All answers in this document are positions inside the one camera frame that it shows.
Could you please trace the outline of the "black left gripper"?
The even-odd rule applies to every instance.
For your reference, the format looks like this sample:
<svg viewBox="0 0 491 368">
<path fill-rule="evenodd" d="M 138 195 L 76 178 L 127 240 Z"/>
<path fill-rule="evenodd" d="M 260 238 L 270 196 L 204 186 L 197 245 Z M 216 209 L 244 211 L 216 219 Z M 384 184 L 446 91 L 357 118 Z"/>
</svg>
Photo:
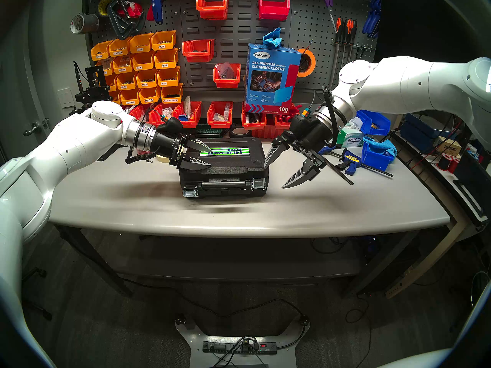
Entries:
<svg viewBox="0 0 491 368">
<path fill-rule="evenodd" d="M 193 157 L 182 157 L 182 148 L 187 145 L 197 151 L 211 151 L 204 142 L 199 139 L 189 139 L 187 134 L 169 136 L 165 133 L 156 132 L 152 138 L 152 153 L 169 159 L 169 164 L 179 170 L 200 171 L 211 167 L 207 162 Z"/>
</svg>

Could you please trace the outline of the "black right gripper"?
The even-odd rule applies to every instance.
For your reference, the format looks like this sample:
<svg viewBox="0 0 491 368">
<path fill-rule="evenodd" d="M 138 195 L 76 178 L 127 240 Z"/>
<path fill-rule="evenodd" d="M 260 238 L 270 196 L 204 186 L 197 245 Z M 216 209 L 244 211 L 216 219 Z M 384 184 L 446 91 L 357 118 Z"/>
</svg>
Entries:
<svg viewBox="0 0 491 368">
<path fill-rule="evenodd" d="M 267 169 L 278 157 L 292 146 L 295 151 L 304 154 L 306 159 L 282 186 L 283 189 L 299 186 L 313 180 L 321 171 L 318 164 L 326 164 L 320 150 L 332 139 L 332 129 L 322 121 L 292 121 L 285 131 L 285 137 L 276 137 L 266 154 L 264 169 Z"/>
</svg>

